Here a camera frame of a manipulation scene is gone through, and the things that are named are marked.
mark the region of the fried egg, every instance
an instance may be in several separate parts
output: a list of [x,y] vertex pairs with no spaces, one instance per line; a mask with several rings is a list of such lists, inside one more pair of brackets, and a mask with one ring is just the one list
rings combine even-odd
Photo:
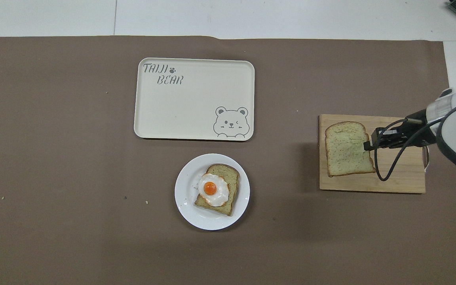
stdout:
[[214,207],[223,206],[228,201],[230,190],[224,178],[205,173],[198,182],[198,192],[205,201]]

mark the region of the toast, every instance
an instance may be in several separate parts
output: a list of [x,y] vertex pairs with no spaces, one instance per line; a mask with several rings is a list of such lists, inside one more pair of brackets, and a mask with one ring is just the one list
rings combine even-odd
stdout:
[[228,191],[230,192],[228,195],[228,201],[223,204],[223,206],[214,207],[210,206],[205,201],[205,199],[198,194],[195,205],[231,216],[233,211],[233,204],[235,202],[235,198],[237,197],[237,191],[239,190],[239,172],[235,170],[235,168],[225,164],[212,164],[209,166],[206,173],[224,178],[228,184]]
[[369,140],[365,126],[358,122],[340,122],[325,130],[328,176],[374,173],[371,154],[363,143]]

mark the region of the white rectangular tray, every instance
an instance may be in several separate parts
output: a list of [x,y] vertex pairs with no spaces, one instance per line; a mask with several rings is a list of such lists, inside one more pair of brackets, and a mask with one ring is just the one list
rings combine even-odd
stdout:
[[248,61],[148,57],[138,65],[139,137],[246,141],[254,111],[255,68]]

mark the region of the egg white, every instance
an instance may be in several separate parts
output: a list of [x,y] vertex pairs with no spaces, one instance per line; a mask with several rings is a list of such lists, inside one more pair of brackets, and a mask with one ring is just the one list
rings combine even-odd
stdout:
[[[208,195],[203,190],[203,186],[207,182],[213,182],[216,185],[216,193],[214,193],[213,195]],[[205,173],[200,178],[198,182],[198,192],[210,206],[214,207],[223,206],[223,204],[225,204],[228,201],[228,197],[230,196],[228,183],[224,181],[223,177],[210,173]]]

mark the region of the bear ear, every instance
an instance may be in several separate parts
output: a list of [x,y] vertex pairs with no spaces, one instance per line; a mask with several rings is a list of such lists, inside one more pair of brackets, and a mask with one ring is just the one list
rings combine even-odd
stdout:
[[216,115],[221,115],[222,112],[226,112],[226,108],[221,106],[221,107],[217,107],[216,109]]
[[244,115],[244,117],[247,117],[247,109],[244,108],[244,107],[240,107],[237,112],[241,113],[242,115]]

